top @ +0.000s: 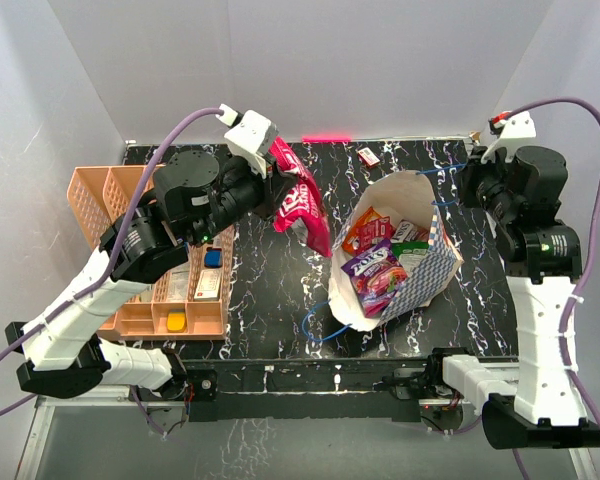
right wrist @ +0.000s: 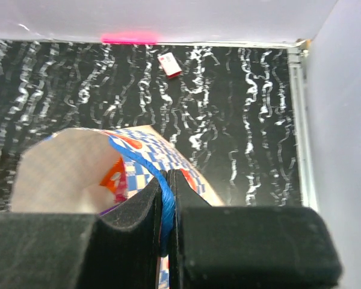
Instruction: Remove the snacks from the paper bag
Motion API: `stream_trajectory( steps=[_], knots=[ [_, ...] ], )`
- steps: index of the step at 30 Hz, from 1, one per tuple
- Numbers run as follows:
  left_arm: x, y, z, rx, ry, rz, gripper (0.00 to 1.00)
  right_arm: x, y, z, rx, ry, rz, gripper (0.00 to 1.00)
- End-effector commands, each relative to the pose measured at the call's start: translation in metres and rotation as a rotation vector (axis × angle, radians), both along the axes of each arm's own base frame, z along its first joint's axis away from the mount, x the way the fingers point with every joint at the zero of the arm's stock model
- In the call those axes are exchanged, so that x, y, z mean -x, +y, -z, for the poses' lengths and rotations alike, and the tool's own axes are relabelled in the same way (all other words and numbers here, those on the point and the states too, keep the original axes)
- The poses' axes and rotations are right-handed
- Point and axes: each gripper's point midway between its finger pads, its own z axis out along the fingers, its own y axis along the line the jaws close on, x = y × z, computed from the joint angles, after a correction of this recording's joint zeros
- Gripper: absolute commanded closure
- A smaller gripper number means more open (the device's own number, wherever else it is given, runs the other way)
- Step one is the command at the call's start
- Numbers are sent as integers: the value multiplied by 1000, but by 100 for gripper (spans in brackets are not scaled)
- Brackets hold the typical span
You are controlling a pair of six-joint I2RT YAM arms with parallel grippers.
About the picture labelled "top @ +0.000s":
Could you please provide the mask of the pink chips bag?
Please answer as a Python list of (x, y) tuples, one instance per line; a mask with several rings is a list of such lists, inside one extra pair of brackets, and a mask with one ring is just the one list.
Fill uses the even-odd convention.
[(276, 138), (269, 152), (281, 171), (290, 174), (297, 181), (285, 195), (275, 214), (275, 231), (283, 233), (293, 230), (303, 245), (330, 258), (331, 234), (327, 213), (312, 173), (281, 137)]

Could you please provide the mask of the blue checkered paper bag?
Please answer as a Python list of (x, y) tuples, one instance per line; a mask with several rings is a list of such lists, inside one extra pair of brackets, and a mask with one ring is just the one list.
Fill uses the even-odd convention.
[[(393, 221), (405, 219), (424, 227), (428, 242), (427, 254), (414, 274), (398, 287), (389, 305), (372, 316), (363, 313), (354, 288), (342, 270), (351, 258), (343, 250), (345, 237), (367, 207), (389, 214)], [(462, 263), (459, 251), (445, 232), (429, 179), (412, 170), (392, 173), (366, 188), (336, 236), (332, 246), (327, 304), (341, 324), (360, 332), (371, 331), (402, 314), (428, 306), (446, 289)]]

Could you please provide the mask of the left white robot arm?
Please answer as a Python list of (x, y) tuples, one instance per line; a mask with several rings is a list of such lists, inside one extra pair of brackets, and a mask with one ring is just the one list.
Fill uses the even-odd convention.
[(153, 186), (103, 233), (85, 267), (36, 320), (6, 329), (24, 357), (16, 371), (22, 391), (59, 399), (100, 384), (129, 385), (164, 399), (184, 394), (186, 368), (165, 349), (135, 349), (98, 336), (125, 303), (168, 271), (189, 250), (212, 240), (245, 214), (275, 215), (299, 180), (289, 161), (268, 154), (263, 174), (237, 154), (174, 154), (152, 172)]

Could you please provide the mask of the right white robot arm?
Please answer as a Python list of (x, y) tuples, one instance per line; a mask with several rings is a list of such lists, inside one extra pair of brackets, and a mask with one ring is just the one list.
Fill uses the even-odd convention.
[(460, 172), (460, 202), (495, 223), (497, 251), (514, 301), (518, 337), (515, 384), (464, 348), (436, 348), (423, 373), (427, 389), (453, 392), (477, 408), (489, 444), (499, 450), (600, 447), (562, 349), (574, 343), (562, 318), (583, 272), (581, 242), (557, 213), (568, 179), (564, 156), (540, 146), (490, 153), (475, 147)]

